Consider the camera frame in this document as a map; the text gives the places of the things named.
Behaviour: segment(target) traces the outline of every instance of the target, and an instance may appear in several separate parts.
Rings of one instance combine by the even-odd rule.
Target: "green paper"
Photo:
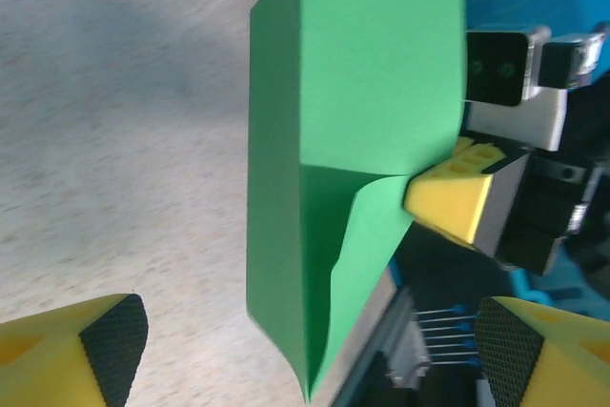
[[[307,400],[411,224],[409,176],[455,145],[463,54],[463,0],[252,10],[248,310]]]

